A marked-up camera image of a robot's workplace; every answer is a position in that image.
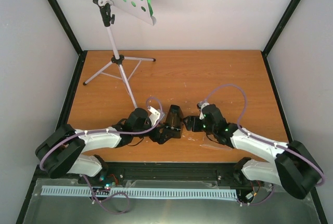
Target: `gray floor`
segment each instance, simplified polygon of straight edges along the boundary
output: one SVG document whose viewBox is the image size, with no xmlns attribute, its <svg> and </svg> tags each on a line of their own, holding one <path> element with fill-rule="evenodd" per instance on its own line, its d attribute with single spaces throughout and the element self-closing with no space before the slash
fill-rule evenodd
<svg viewBox="0 0 333 224">
<path fill-rule="evenodd" d="M 42 185 L 71 185 L 71 182 L 67 179 L 38 181 L 24 223 L 320 223 L 310 196 L 300 201 L 282 190 L 263 205 L 252 207 L 217 200 L 131 199 L 131 210 L 122 215 L 105 212 L 92 205 L 88 197 L 40 196 Z M 265 190 L 261 190 L 259 197 L 265 195 Z M 112 199 L 105 206 L 122 210 L 126 200 Z"/>
</svg>

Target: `black frame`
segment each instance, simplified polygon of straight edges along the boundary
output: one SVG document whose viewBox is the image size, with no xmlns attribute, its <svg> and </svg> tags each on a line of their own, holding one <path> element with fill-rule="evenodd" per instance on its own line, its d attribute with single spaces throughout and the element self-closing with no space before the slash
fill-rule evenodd
<svg viewBox="0 0 333 224">
<path fill-rule="evenodd" d="M 279 112 L 280 112 L 280 115 L 281 115 L 281 118 L 282 118 L 282 121 L 283 121 L 283 124 L 284 124 L 285 131 L 287 133 L 287 137 L 288 137 L 289 142 L 292 142 L 292 135 L 291 135 L 288 123 L 287 123 L 286 115 L 283 111 L 281 100 L 280 100 L 280 97 L 278 95 L 278 91 L 277 91 L 277 88 L 276 88 L 276 85 L 275 85 L 275 82 L 274 82 L 274 78 L 273 78 L 273 75 L 272 75 L 267 57 L 268 57 L 270 51 L 272 50 L 272 48 L 274 47 L 274 44 L 278 40 L 279 36 L 281 35 L 284 27 L 288 23 L 288 21 L 289 21 L 290 17 L 292 16 L 293 12 L 297 8 L 300 1 L 301 0 L 291 0 L 290 1 L 288 7 L 286 8 L 284 14 L 282 15 L 282 17 L 280 19 L 278 25 L 276 26 L 272 36 L 270 37 L 269 41 L 267 42 L 264 50 L 261 52 L 262 57 L 263 57 L 263 62 L 265 64 L 266 71 L 267 71 L 268 77 L 270 79 L 270 83 L 271 83 L 271 86 L 272 86 L 272 89 L 273 89 L 273 92 L 274 92 L 274 96 L 275 96 L 275 99 L 276 99 L 276 102 L 277 102 L 277 106 L 278 106 L 278 109 L 279 109 Z M 67 92 L 67 96 L 66 96 L 66 99 L 65 99 L 60 117 L 59 117 L 59 121 L 57 123 L 57 128 L 58 128 L 60 125 L 62 125 L 64 123 L 67 123 L 69 113 L 70 113 L 70 109 L 71 109 L 72 104 L 73 104 L 75 92 L 76 92 L 76 89 L 78 87 L 80 75 L 81 75 L 83 65 L 84 65 L 84 62 L 85 62 L 85 57 L 86 57 L 87 51 L 83 51 L 81 49 L 73 31 L 70 28 L 70 25 L 68 24 L 60 6 L 59 6 L 59 4 L 57 2 L 57 0 L 48 0 L 48 2 L 50 3 L 50 5 L 51 5 L 54 13 L 56 14 L 59 22 L 61 23 L 67 37 L 69 38 L 69 40 L 72 43 L 73 47 L 75 48 L 77 54 L 79 55 L 78 62 L 76 64 L 75 71 L 74 71 L 74 74 L 73 74 L 73 77 L 72 77 L 72 80 L 71 80 L 71 83 L 70 83 L 70 86 L 69 86 L 69 89 L 68 89 L 68 92 Z M 187 164 L 187 165 L 188 166 L 194 166 L 194 167 L 197 167 L 197 168 L 202 168 L 202 164 Z M 144 167 L 145 165 L 141 164 L 141 163 L 137 163 L 136 166 Z M 206 169 L 207 170 L 213 169 L 213 166 L 207 164 Z M 42 171 L 40 171 L 39 168 L 37 167 L 37 169 L 36 169 L 36 171 L 33 175 L 33 178 L 31 180 L 27 195 L 26 195 L 25 200 L 23 202 L 21 212 L 18 216 L 18 219 L 17 219 L 17 222 L 16 222 L 17 224 L 23 223 L 23 221 L 24 221 L 24 217 L 25 217 L 25 214 L 27 212 L 28 205 L 29 205 L 29 202 L 30 202 L 30 198 L 32 196 L 32 192 L 33 192 L 33 189 L 35 187 L 37 178 L 43 178 L 44 176 L 45 176 L 45 174 Z M 314 204 L 315 204 L 320 222 L 321 223 L 328 223 L 316 188 L 314 188 L 311 191 L 311 196 L 313 198 L 313 201 L 314 201 Z"/>
</svg>

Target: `tripod leg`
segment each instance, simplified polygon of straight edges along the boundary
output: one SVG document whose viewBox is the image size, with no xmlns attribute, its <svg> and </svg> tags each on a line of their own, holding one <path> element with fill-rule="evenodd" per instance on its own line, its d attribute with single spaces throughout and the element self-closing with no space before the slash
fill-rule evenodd
<svg viewBox="0 0 333 224">
<path fill-rule="evenodd" d="M 109 62 L 108 64 L 106 64 L 103 68 L 101 68 L 99 71 L 97 71 L 92 77 L 90 77 L 88 80 L 86 80 L 83 85 L 87 85 L 89 82 L 91 82 L 91 80 L 93 80 L 96 76 L 98 76 L 99 74 L 101 74 L 106 68 L 108 68 L 110 65 L 112 64 L 112 62 Z"/>
<path fill-rule="evenodd" d="M 129 56 L 125 56 L 125 60 L 156 61 L 155 58 L 141 58 L 141 57 L 129 57 Z"/>
<path fill-rule="evenodd" d="M 119 66 L 119 71 L 120 71 L 121 77 L 123 78 L 123 82 L 125 83 L 127 91 L 128 91 L 128 93 L 129 93 L 129 95 L 130 95 L 130 97 L 132 99 L 133 105 L 134 105 L 135 108 L 137 108 L 137 105 L 136 105 L 136 102 L 135 102 L 135 99 L 134 99 L 134 96 L 133 96 L 133 93 L 132 93 L 129 81 L 127 80 L 124 68 L 123 68 L 122 64 L 120 64 L 118 66 Z"/>
</svg>

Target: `gray wall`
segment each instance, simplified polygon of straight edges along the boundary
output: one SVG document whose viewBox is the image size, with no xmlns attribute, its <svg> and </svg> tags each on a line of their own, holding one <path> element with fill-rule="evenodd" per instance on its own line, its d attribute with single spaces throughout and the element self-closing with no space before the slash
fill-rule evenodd
<svg viewBox="0 0 333 224">
<path fill-rule="evenodd" d="M 15 223 L 77 54 L 47 0 L 0 0 L 0 50 L 0 222 Z"/>
<path fill-rule="evenodd" d="M 151 0 L 155 26 L 113 8 L 118 49 L 263 49 L 290 0 Z M 84 49 L 111 49 L 92 0 L 58 0 Z"/>
<path fill-rule="evenodd" d="M 293 138 L 327 176 L 318 193 L 333 223 L 333 0 L 302 0 L 268 59 Z"/>
</svg>

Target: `slotted white strip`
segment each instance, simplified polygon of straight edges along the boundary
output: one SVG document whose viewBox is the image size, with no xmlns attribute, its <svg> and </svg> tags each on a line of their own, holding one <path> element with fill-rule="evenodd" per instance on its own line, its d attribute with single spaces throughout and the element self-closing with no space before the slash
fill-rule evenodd
<svg viewBox="0 0 333 224">
<path fill-rule="evenodd" d="M 207 199 L 235 201 L 236 190 L 232 189 L 142 189 L 112 188 L 110 192 L 99 192 L 99 197 L 107 197 L 115 193 L 125 193 L 129 198 L 138 199 Z M 53 196 L 92 196 L 87 186 L 42 186 L 41 195 Z"/>
</svg>

